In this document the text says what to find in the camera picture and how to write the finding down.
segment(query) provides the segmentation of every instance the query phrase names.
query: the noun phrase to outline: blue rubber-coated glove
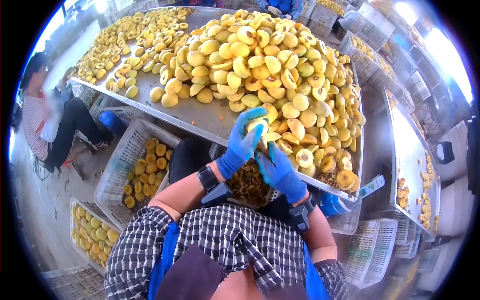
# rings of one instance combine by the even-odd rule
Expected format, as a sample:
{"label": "blue rubber-coated glove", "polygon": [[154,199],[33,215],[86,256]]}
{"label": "blue rubber-coated glove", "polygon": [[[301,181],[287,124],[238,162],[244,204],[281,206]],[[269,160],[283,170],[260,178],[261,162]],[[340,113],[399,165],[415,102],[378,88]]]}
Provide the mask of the blue rubber-coated glove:
{"label": "blue rubber-coated glove", "polygon": [[223,178],[231,179],[252,156],[255,147],[260,141],[264,130],[263,125],[258,124],[247,136],[245,136],[245,125],[248,121],[261,118],[267,115],[265,108],[253,108],[239,115],[235,126],[233,126],[228,138],[228,148],[225,154],[217,158],[218,170]]}
{"label": "blue rubber-coated glove", "polygon": [[274,142],[268,143],[268,156],[257,150],[255,159],[265,182],[284,193],[289,203],[305,196],[307,185],[295,174],[290,160]]}

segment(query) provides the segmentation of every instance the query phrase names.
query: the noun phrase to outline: stainless steel table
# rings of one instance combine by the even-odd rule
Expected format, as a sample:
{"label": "stainless steel table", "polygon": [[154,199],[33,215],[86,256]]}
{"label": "stainless steel table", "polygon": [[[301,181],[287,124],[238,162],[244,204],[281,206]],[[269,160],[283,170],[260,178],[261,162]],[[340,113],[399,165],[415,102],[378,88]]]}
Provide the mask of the stainless steel table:
{"label": "stainless steel table", "polygon": [[[235,11],[227,9],[218,9],[211,7],[192,7],[197,11],[187,15],[185,23],[189,26],[185,30],[186,33],[191,32],[193,29],[200,28],[202,25],[205,25],[208,21],[212,19],[219,19],[221,15],[225,13],[233,14]],[[130,45],[131,53],[134,53],[139,46],[135,44],[135,40],[130,40],[128,42]],[[133,54],[122,56],[120,61],[115,64],[114,69],[118,69],[123,65],[123,62]],[[355,72],[355,67],[353,64],[350,64],[350,67],[354,73],[354,82],[358,84],[357,75]],[[160,102],[153,103],[150,101],[150,90],[153,87],[164,87],[160,84],[160,75],[152,73],[138,72],[136,77],[138,95],[134,99],[128,99],[124,97],[126,88],[122,88],[118,91],[118,94],[108,91],[105,88],[105,82],[108,78],[114,78],[113,71],[107,73],[107,75],[102,78],[96,84],[90,84],[83,81],[79,78],[72,77],[72,80],[84,84],[90,88],[93,88],[103,94],[106,94],[110,97],[115,98],[116,100],[123,102],[127,105],[133,106],[142,110],[143,112],[152,115],[160,120],[163,120],[167,123],[170,123],[174,126],[182,128],[188,132],[201,136],[213,143],[227,146],[228,145],[228,136],[230,131],[235,124],[235,121],[239,115],[237,112],[228,110],[228,99],[214,99],[212,103],[204,104],[197,101],[195,97],[189,99],[180,99],[179,103],[172,108],[165,108]],[[363,113],[361,97],[359,98],[360,113]],[[354,161],[354,172],[358,175],[360,180],[360,187],[364,184],[362,180],[362,166],[363,166],[363,126],[361,127],[361,136],[357,138],[357,151],[352,154],[352,160]],[[300,172],[297,172],[298,176],[304,182],[315,186],[323,191],[329,192],[333,195],[336,195],[340,198],[355,201],[358,198],[359,190],[356,191],[354,195],[349,195],[344,191],[337,190],[317,179],[306,176]]]}
{"label": "stainless steel table", "polygon": [[[396,105],[393,109],[390,108],[388,96],[384,89],[383,98],[385,105],[388,108],[387,113],[391,116],[389,126],[392,128],[394,143],[391,144],[392,153],[392,181],[389,203],[392,207],[405,214],[412,221],[417,223],[428,235],[434,236],[435,216],[440,213],[440,181],[437,178],[438,168],[433,159],[432,153],[428,148],[427,142],[424,140],[417,125],[408,115],[402,105]],[[435,176],[433,178],[432,188],[427,190],[428,196],[431,200],[432,215],[430,216],[430,229],[427,230],[420,222],[419,215],[421,214],[421,204],[417,204],[417,198],[421,197],[423,193],[423,179],[420,175],[422,171],[427,172],[427,159],[425,150],[432,158],[433,171]],[[407,210],[400,207],[397,202],[397,181],[399,178],[405,178],[405,186],[410,189],[409,203]]]}

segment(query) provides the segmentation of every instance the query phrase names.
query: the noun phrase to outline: checkered shirt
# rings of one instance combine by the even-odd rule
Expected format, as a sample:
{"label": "checkered shirt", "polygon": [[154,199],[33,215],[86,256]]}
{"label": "checkered shirt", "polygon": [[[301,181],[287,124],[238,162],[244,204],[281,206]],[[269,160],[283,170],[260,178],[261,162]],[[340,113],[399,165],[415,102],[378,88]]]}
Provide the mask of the checkered shirt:
{"label": "checkered shirt", "polygon": [[[162,252],[170,216],[162,209],[138,211],[115,243],[105,271],[109,299],[147,299],[149,276]],[[260,291],[305,282],[303,240],[286,224],[233,204],[190,211],[179,222],[173,261],[192,244],[230,272],[249,259]],[[331,299],[347,299],[343,265],[332,260],[316,268]]]}

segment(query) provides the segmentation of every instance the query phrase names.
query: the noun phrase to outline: apron strap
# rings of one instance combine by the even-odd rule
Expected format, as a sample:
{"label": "apron strap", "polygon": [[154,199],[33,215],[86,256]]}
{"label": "apron strap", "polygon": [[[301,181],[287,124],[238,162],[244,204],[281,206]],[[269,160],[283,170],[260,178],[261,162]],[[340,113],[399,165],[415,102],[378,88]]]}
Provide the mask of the apron strap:
{"label": "apron strap", "polygon": [[308,253],[307,244],[303,242],[303,256],[306,267],[305,272],[305,290],[307,291],[309,300],[327,300],[330,295],[325,289],[324,283],[318,275],[315,266],[313,265],[310,254]]}
{"label": "apron strap", "polygon": [[170,223],[167,234],[163,240],[162,253],[155,262],[150,273],[150,281],[148,283],[148,300],[155,300],[155,295],[162,282],[163,276],[173,265],[173,253],[180,234],[180,227],[176,222]]}

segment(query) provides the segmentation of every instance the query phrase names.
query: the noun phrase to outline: red and white striped shirt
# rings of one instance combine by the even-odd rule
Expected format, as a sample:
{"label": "red and white striped shirt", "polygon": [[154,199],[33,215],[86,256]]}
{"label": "red and white striped shirt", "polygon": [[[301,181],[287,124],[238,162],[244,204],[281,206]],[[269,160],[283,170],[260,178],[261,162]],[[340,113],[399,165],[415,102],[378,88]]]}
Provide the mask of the red and white striped shirt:
{"label": "red and white striped shirt", "polygon": [[40,137],[44,121],[43,112],[43,90],[39,93],[40,97],[25,95],[22,120],[24,123],[24,133],[30,149],[39,160],[45,161],[48,155],[48,142]]}

